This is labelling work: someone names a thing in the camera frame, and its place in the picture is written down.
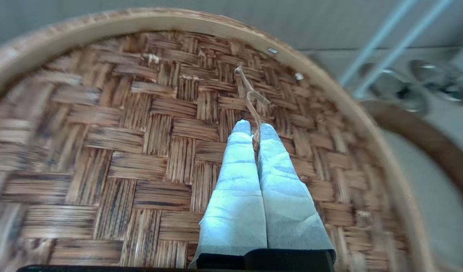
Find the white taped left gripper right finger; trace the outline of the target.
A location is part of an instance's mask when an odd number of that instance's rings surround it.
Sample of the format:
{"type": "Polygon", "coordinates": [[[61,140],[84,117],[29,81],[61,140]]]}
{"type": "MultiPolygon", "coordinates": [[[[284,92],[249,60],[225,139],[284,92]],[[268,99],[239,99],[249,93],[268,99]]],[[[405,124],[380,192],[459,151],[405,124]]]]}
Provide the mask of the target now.
{"type": "Polygon", "coordinates": [[[324,250],[336,260],[314,200],[273,126],[260,127],[258,175],[271,249],[324,250]]]}

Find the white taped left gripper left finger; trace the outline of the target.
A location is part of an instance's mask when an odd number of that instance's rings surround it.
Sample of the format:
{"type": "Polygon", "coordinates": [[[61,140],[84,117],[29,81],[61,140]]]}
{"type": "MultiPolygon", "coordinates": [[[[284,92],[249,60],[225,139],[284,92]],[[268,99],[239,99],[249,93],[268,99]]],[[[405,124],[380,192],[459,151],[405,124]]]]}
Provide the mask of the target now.
{"type": "Polygon", "coordinates": [[[245,255],[267,248],[262,191],[250,123],[235,124],[228,137],[218,181],[200,221],[197,250],[190,267],[204,253],[245,255]]]}

